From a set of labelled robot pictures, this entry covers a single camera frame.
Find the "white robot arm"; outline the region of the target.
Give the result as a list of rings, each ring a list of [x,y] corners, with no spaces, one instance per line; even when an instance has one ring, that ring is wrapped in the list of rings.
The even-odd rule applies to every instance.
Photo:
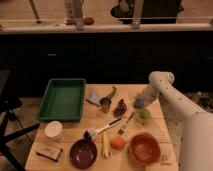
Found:
[[[149,106],[162,94],[183,118],[179,171],[213,171],[213,113],[174,88],[174,80],[172,72],[153,71],[138,98]]]

